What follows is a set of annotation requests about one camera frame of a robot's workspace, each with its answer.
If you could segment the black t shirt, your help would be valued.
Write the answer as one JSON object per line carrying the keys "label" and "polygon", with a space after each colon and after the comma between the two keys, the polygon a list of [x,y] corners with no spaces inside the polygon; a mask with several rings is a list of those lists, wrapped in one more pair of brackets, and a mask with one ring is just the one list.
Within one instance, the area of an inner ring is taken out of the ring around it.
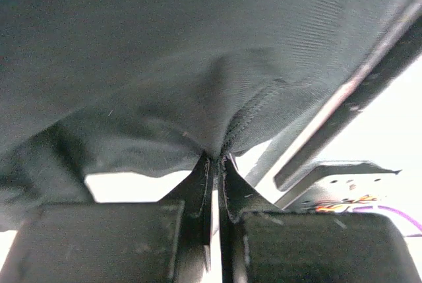
{"label": "black t shirt", "polygon": [[1,0],[1,230],[87,175],[286,149],[415,0]]}

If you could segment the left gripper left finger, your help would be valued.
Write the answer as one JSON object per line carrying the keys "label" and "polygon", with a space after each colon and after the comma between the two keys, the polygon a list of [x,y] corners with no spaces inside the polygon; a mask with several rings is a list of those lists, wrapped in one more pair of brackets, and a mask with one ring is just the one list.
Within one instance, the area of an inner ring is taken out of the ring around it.
{"label": "left gripper left finger", "polygon": [[17,232],[2,282],[200,282],[209,267],[212,178],[202,156],[156,203],[55,204]]}

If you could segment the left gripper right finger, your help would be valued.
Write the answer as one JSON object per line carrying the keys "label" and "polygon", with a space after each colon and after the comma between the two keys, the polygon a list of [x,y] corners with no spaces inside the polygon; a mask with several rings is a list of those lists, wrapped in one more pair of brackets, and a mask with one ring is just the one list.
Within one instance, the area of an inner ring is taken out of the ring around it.
{"label": "left gripper right finger", "polygon": [[218,194],[224,282],[419,282],[399,229],[371,213],[284,212],[223,157]]}

